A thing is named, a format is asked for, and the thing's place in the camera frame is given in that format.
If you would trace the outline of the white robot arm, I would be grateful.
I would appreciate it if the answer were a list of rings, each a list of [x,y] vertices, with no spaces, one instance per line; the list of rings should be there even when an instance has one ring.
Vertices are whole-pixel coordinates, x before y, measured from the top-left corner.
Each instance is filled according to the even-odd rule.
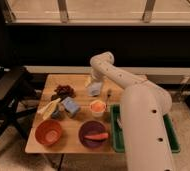
[[[172,107],[170,93],[114,66],[114,55],[104,52],[90,59],[93,81],[107,77],[123,89],[120,115],[128,171],[176,171],[163,116]]]

